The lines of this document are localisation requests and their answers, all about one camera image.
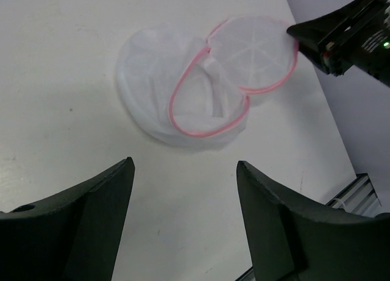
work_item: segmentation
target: black plastic part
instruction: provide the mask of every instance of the black plastic part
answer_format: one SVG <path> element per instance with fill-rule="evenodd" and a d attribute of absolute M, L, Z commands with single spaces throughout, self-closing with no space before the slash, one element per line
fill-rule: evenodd
<path fill-rule="evenodd" d="M 243 275 L 241 275 L 236 281 L 254 281 L 254 280 L 255 280 L 255 273 L 253 271 L 253 268 L 250 268 Z"/>
<path fill-rule="evenodd" d="M 299 50 L 326 74 L 343 75 L 356 65 L 390 85 L 388 0 L 355 0 L 345 7 L 288 28 Z"/>
<path fill-rule="evenodd" d="M 237 180 L 257 280 L 389 280 L 390 216 L 324 206 L 246 162 L 238 163 Z"/>
<path fill-rule="evenodd" d="M 61 193 L 0 213 L 0 280 L 110 281 L 134 171 L 128 158 Z"/>

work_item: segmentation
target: white mesh bag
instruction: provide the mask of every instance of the white mesh bag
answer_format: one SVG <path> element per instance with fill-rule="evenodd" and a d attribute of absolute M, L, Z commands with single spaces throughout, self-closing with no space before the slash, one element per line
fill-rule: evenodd
<path fill-rule="evenodd" d="M 121 49 L 116 80 L 137 124 L 171 145 L 209 148 L 246 127 L 249 97 L 202 38 L 171 24 L 139 31 Z"/>
<path fill-rule="evenodd" d="M 234 17 L 215 28 L 207 43 L 230 81 L 247 94 L 260 94 L 285 83 L 297 65 L 298 42 L 287 28 L 266 16 Z"/>

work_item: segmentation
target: white table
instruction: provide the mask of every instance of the white table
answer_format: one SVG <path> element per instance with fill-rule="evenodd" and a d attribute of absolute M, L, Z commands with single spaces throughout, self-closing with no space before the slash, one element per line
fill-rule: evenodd
<path fill-rule="evenodd" d="M 300 57 L 237 140 L 200 153 L 140 131 L 113 73 L 120 47 L 139 29 L 172 21 L 207 36 L 243 13 L 293 23 L 286 0 L 0 0 L 0 210 L 129 155 L 136 177 L 113 281 L 235 280 L 251 266 L 238 160 L 321 202 L 354 178 L 313 67 Z"/>

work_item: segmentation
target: white wall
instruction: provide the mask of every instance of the white wall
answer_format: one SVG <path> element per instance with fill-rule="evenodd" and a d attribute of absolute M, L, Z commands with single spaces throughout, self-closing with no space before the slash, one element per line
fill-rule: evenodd
<path fill-rule="evenodd" d="M 353 0 L 288 0 L 297 23 L 330 13 Z M 357 68 L 345 76 L 317 70 L 357 173 L 369 173 L 382 204 L 390 208 L 390 88 Z"/>

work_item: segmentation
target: screw hole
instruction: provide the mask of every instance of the screw hole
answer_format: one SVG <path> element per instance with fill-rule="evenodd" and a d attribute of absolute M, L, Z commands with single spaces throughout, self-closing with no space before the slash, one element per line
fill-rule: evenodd
<path fill-rule="evenodd" d="M 27 205 L 23 205 L 23 206 L 20 206 L 20 207 L 14 209 L 14 211 L 12 211 L 12 213 L 30 211 L 34 208 L 35 208 L 34 205 L 27 204 Z"/>

